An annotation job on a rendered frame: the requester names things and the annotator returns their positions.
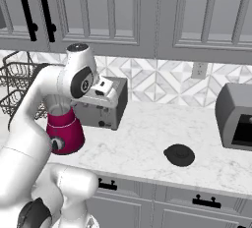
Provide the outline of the grey drawer front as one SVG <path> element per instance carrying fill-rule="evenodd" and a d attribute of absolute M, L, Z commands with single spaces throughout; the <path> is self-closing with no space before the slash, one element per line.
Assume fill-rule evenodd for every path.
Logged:
<path fill-rule="evenodd" d="M 115 181 L 117 191 L 98 188 L 95 193 L 96 197 L 108 198 L 112 200 L 144 200 L 152 201 L 155 194 L 155 186 L 150 183 L 138 180 L 117 178 L 110 175 L 97 175 L 103 183 L 110 184 L 111 180 Z"/>
<path fill-rule="evenodd" d="M 200 206 L 192 203 L 192 198 L 200 195 L 203 200 L 210 200 L 215 197 L 221 203 L 221 208 Z M 172 203 L 194 208 L 221 211 L 245 217 L 252 217 L 252 196 L 245 196 L 236 193 L 226 193 L 211 189 L 188 189 L 182 186 L 156 186 L 156 201 Z"/>

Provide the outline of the magenta blender with clear jar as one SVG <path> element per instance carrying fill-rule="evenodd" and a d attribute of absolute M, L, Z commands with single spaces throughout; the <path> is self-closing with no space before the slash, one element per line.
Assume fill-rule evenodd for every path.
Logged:
<path fill-rule="evenodd" d="M 80 120 L 71 106 L 71 100 L 51 94 L 43 99 L 47 110 L 46 132 L 51 138 L 52 152 L 68 155 L 77 152 L 85 143 Z"/>

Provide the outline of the grey base cupboard door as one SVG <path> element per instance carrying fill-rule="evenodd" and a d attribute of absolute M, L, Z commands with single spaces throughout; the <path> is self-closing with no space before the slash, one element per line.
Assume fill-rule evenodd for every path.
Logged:
<path fill-rule="evenodd" d="M 87 206 L 100 228 L 152 228 L 150 200 L 102 195 L 88 199 Z"/>
<path fill-rule="evenodd" d="M 231 214 L 155 202 L 154 228 L 249 228 L 250 221 Z"/>

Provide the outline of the grey toaster oven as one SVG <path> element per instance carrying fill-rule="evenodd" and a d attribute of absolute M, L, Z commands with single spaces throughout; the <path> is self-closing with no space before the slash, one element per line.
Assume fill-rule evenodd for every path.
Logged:
<path fill-rule="evenodd" d="M 252 85 L 225 84 L 215 114 L 222 146 L 252 151 Z"/>

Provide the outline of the silver toaster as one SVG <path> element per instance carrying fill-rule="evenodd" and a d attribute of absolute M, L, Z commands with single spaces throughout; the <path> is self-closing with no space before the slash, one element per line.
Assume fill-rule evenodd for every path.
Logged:
<path fill-rule="evenodd" d="M 128 103 L 128 84 L 126 78 L 108 77 L 118 94 L 115 108 L 105 108 L 87 103 L 76 103 L 73 106 L 75 115 L 83 126 L 106 128 L 116 131 Z"/>

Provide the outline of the white wall outlet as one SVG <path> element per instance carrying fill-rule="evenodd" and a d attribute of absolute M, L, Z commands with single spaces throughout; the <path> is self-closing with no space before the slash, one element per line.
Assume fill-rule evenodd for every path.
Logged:
<path fill-rule="evenodd" d="M 208 70 L 207 63 L 195 62 L 193 64 L 191 78 L 203 80 L 206 77 L 207 70 Z"/>

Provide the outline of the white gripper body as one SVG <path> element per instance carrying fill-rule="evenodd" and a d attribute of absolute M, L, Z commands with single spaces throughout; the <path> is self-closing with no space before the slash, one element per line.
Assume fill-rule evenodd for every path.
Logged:
<path fill-rule="evenodd" d="M 118 104 L 118 95 L 113 87 L 104 89 L 92 86 L 89 89 L 82 89 L 82 93 L 81 101 L 84 103 L 106 108 L 115 108 Z"/>

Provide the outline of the black blender lid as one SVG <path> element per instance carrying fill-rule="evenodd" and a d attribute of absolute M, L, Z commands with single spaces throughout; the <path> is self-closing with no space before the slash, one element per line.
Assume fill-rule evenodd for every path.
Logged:
<path fill-rule="evenodd" d="M 178 167 L 187 167 L 195 160 L 193 150 L 185 144 L 176 143 L 163 151 L 167 160 Z"/>

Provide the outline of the grey wall cupboard door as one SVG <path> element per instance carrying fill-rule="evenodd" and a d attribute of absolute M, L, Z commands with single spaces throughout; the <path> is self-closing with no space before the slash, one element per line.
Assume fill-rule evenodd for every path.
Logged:
<path fill-rule="evenodd" d="M 95 55 L 155 57 L 156 0 L 49 0 L 56 25 L 48 49 L 63 53 L 73 43 L 86 43 Z"/>
<path fill-rule="evenodd" d="M 160 0 L 157 57 L 252 65 L 252 0 Z"/>
<path fill-rule="evenodd" d="M 0 39 L 35 42 L 28 32 L 21 0 L 0 0 Z"/>

